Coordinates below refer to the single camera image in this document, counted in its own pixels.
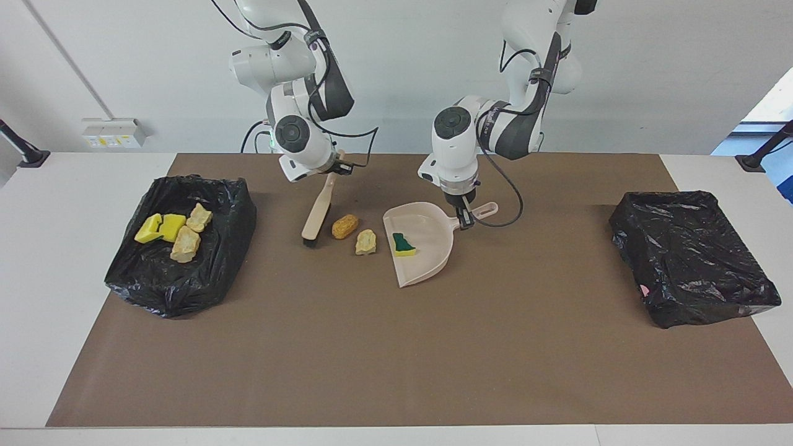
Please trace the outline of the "white wall socket box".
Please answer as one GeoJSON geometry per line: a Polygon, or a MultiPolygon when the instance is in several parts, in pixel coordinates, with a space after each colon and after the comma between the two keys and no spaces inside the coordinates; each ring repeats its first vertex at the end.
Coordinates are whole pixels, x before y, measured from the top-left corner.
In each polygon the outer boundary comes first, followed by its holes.
{"type": "Polygon", "coordinates": [[[83,118],[82,138],[91,149],[142,149],[148,135],[134,118],[83,118]]]}

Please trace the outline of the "black bag lined bin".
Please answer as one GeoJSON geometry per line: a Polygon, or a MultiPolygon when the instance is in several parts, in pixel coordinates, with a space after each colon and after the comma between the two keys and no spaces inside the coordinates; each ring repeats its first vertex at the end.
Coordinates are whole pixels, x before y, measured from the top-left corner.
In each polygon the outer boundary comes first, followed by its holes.
{"type": "Polygon", "coordinates": [[[125,302],[161,317],[182,317],[214,307],[226,298],[243,266],[256,223],[257,209],[243,178],[157,178],[128,221],[105,285],[125,302]],[[185,215],[198,204],[213,217],[200,234],[198,252],[190,262],[171,259],[166,241],[134,240],[147,217],[185,215]]]}

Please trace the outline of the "notched yellow sponge piece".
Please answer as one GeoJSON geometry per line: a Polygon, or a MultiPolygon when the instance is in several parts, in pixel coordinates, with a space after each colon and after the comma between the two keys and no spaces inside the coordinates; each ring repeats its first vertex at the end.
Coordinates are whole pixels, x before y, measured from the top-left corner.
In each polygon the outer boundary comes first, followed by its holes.
{"type": "Polygon", "coordinates": [[[161,225],[162,214],[150,215],[136,232],[134,240],[142,245],[150,243],[151,241],[161,240],[162,237],[164,237],[160,231],[161,225]]]}

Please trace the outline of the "black bag bin pink spot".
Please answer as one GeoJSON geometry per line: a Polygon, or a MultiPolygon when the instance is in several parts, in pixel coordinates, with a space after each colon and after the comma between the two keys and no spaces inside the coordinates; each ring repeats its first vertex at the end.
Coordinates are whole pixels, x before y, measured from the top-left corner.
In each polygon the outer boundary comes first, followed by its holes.
{"type": "Polygon", "coordinates": [[[708,191],[629,192],[609,224],[642,303],[660,328],[710,325],[782,304],[777,287],[708,191]]]}

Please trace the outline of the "beige foam chunk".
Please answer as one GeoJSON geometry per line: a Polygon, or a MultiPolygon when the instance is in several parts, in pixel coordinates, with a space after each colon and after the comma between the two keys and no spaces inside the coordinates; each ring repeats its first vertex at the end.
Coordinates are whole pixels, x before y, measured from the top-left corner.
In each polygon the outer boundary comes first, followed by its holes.
{"type": "Polygon", "coordinates": [[[206,229],[213,217],[213,213],[208,211],[201,203],[196,203],[195,208],[190,212],[186,220],[186,226],[190,230],[200,234],[206,229]]]}

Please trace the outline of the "beige plastic dustpan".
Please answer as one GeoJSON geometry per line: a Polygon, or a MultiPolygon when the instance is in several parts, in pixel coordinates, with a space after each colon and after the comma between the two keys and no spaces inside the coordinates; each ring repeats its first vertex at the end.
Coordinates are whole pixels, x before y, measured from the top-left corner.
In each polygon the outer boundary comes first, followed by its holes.
{"type": "Polygon", "coordinates": [[[447,215],[436,204],[414,201],[385,211],[382,221],[400,288],[430,279],[447,265],[454,231],[459,229],[458,218],[447,215]],[[393,232],[402,232],[416,247],[414,256],[394,256],[393,232]]]}

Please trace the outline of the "beige hand brush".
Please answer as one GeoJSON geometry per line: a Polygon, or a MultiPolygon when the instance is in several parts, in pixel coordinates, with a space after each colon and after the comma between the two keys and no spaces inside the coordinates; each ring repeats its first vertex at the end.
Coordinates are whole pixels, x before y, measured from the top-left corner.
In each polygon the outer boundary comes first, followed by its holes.
{"type": "Polygon", "coordinates": [[[326,216],[331,206],[335,182],[340,174],[331,173],[326,176],[325,184],[315,198],[311,211],[308,214],[305,225],[301,231],[303,245],[308,248],[315,248],[320,231],[325,223],[326,216]]]}

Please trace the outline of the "orange striped foam chunk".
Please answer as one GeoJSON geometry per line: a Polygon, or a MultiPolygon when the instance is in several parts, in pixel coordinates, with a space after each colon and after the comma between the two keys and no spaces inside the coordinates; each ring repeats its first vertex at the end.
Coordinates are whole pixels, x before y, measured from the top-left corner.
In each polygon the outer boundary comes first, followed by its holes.
{"type": "Polygon", "coordinates": [[[177,233],[170,252],[170,259],[177,263],[193,261],[200,247],[201,238],[198,232],[188,226],[182,226],[177,233]]]}

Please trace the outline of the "black clamp stand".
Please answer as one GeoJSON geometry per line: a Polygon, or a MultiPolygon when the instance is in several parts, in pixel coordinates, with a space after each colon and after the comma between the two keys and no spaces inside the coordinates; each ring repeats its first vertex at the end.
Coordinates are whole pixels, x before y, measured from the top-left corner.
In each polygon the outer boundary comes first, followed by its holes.
{"type": "Polygon", "coordinates": [[[762,167],[764,158],[793,143],[793,120],[742,121],[736,127],[736,133],[770,135],[770,138],[754,153],[735,156],[735,160],[745,172],[765,173],[765,169],[762,167]]]}
{"type": "Polygon", "coordinates": [[[38,149],[38,147],[15,133],[3,119],[0,119],[0,135],[22,156],[22,161],[17,165],[20,168],[41,167],[51,155],[50,151],[38,149]]]}

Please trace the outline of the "brown table mat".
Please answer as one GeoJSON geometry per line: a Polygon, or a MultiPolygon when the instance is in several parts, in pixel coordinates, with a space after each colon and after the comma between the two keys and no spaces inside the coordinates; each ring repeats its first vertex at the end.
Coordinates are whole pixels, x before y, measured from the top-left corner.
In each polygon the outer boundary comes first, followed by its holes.
{"type": "Polygon", "coordinates": [[[258,208],[220,305],[164,319],[108,296],[49,427],[793,423],[793,388],[748,318],[652,324],[609,218],[626,192],[671,191],[657,155],[504,163],[527,201],[506,229],[456,232],[447,266],[399,288],[382,216],[442,203],[418,155],[338,181],[379,248],[305,248],[323,181],[272,155],[182,154],[171,175],[245,178],[258,208]]]}

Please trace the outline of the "brown bread roll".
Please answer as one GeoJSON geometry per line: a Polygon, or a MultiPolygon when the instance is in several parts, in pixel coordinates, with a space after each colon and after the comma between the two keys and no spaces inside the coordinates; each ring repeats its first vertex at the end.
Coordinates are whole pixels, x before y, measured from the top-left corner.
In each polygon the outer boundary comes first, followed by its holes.
{"type": "Polygon", "coordinates": [[[344,240],[359,227],[359,218],[354,214],[347,214],[334,221],[331,234],[335,240],[344,240]]]}

